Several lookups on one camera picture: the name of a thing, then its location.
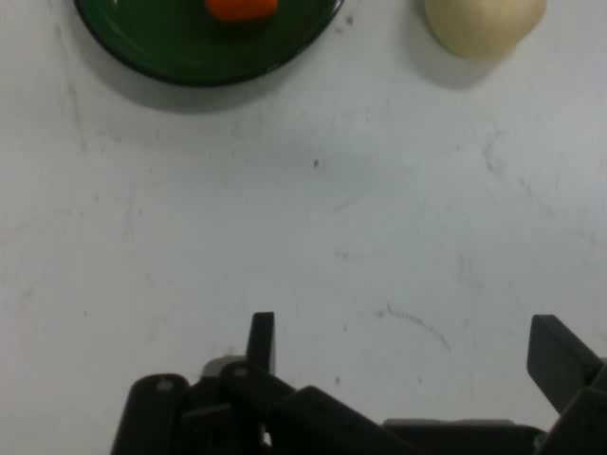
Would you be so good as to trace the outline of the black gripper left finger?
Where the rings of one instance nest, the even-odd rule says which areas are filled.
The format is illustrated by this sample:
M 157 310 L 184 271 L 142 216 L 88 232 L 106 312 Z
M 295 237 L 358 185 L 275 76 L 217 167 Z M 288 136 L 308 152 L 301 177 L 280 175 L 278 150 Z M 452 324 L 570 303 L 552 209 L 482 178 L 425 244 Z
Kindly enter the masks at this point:
M 271 312 L 251 319 L 246 353 L 190 384 L 155 374 L 133 384 L 114 454 L 406 454 L 408 443 L 314 388 L 274 375 Z

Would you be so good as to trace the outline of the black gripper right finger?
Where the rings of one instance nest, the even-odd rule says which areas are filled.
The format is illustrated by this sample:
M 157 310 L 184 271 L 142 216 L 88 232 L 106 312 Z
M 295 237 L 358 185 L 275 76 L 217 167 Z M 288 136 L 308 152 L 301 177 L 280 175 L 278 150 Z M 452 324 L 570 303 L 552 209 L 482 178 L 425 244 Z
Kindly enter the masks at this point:
M 559 418 L 538 454 L 606 452 L 606 360 L 553 315 L 531 320 L 527 371 Z

